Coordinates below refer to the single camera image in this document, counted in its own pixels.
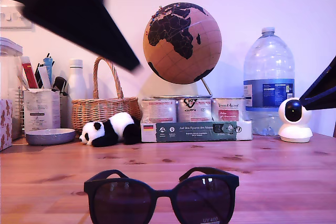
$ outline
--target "tissue box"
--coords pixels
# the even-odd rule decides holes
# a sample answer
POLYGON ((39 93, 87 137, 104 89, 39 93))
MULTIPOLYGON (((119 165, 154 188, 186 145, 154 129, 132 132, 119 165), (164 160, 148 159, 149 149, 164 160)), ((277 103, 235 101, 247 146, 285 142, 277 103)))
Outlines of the tissue box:
POLYGON ((252 140, 250 121, 142 123, 142 142, 252 140))
POLYGON ((11 100, 0 100, 0 151, 12 145, 12 115, 13 105, 11 100))
POLYGON ((60 128, 59 91, 29 89, 24 91, 25 133, 60 128))

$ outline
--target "cork globe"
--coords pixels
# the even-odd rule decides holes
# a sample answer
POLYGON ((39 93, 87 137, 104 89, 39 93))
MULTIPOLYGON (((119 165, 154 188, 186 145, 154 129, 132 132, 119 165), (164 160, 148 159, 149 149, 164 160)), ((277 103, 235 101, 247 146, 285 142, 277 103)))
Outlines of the cork globe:
POLYGON ((148 22, 143 50, 159 77, 190 84, 214 69, 221 55, 222 37, 217 22, 204 8, 174 3, 160 7, 148 22))

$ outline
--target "grey bowl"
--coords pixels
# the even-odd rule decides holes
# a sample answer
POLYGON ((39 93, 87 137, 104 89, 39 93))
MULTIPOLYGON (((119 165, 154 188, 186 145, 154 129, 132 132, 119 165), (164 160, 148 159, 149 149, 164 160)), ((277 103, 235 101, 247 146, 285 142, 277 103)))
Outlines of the grey bowl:
POLYGON ((73 129, 50 129, 29 131, 26 141, 30 145, 54 145, 68 143, 76 137, 73 129))

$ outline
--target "security camera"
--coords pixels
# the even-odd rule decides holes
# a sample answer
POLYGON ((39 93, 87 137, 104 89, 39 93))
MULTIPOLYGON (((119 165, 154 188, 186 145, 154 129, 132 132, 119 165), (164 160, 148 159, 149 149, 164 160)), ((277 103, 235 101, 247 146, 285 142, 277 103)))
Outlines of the security camera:
POLYGON ((308 122, 311 111, 307 111, 298 98, 289 98, 279 107, 279 116, 283 125, 279 130, 281 140, 293 143, 309 142, 313 136, 308 122))

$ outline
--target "white thermos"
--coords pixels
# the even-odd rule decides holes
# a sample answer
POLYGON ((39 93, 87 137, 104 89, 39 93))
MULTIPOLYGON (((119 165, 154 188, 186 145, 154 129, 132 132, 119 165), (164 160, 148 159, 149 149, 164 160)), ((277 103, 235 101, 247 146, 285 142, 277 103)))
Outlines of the white thermos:
POLYGON ((72 128, 72 101, 87 98, 87 88, 83 76, 83 61, 70 59, 70 75, 68 80, 68 128, 72 128))

